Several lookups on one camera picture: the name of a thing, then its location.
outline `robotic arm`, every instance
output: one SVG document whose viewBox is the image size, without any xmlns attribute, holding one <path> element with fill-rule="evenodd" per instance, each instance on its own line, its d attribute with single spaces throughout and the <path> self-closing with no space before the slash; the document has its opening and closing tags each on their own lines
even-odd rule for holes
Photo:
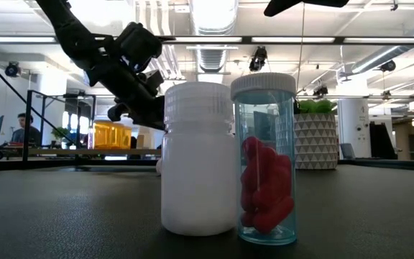
<svg viewBox="0 0 414 259">
<path fill-rule="evenodd" d="M 143 74 L 151 58 L 162 52 L 162 41 L 134 22 L 114 39 L 91 33 L 71 12 L 68 0 L 36 0 L 54 27 L 63 51 L 84 70 L 90 86 L 102 83 L 116 105 L 108 111 L 112 121 L 128 114 L 135 124 L 163 130 L 164 96 L 157 88 L 164 82 L 159 71 Z"/>
</svg>

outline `white plastic bottle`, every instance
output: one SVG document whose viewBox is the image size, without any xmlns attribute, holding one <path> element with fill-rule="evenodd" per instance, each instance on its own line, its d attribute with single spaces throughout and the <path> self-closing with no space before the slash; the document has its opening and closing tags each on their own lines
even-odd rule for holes
<svg viewBox="0 0 414 259">
<path fill-rule="evenodd" d="M 167 230 L 207 236 L 236 226 L 232 107 L 229 88 L 217 83 L 182 83 L 165 94 L 161 217 Z"/>
</svg>

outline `man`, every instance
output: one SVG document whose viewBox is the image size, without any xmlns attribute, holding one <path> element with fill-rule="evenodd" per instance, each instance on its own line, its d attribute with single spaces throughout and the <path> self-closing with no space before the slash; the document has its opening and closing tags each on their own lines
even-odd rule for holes
<svg viewBox="0 0 414 259">
<path fill-rule="evenodd" d="M 19 118 L 19 125 L 21 129 L 14 131 L 14 134 L 12 135 L 12 142 L 23 143 L 24 134 L 25 134 L 25 131 L 24 131 L 25 120 L 27 118 L 26 118 L 25 113 L 19 114 L 17 118 Z M 30 117 L 30 124 L 32 123 L 33 123 L 33 116 Z M 41 145 L 41 132 L 33 126 L 29 127 L 29 143 L 30 144 L 34 143 L 38 147 Z"/>
</svg>

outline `white bottle cap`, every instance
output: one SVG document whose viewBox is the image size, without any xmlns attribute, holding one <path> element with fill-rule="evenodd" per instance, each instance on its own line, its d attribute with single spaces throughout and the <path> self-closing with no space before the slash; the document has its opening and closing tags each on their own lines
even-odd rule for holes
<svg viewBox="0 0 414 259">
<path fill-rule="evenodd" d="M 231 98 L 237 95 L 256 90 L 281 90 L 296 93 L 295 78 L 285 73 L 255 73 L 242 76 L 231 84 Z"/>
<path fill-rule="evenodd" d="M 165 93 L 164 123 L 232 122 L 231 90 L 219 83 L 187 82 Z"/>
</svg>

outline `black tabletop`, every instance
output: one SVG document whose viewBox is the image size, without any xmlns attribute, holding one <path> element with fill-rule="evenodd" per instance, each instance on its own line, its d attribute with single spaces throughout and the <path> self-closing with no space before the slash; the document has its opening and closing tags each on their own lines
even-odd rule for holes
<svg viewBox="0 0 414 259">
<path fill-rule="evenodd" d="M 414 258 L 414 171 L 340 165 L 297 182 L 298 241 L 267 247 L 164 230 L 154 173 L 0 172 L 0 258 Z"/>
</svg>

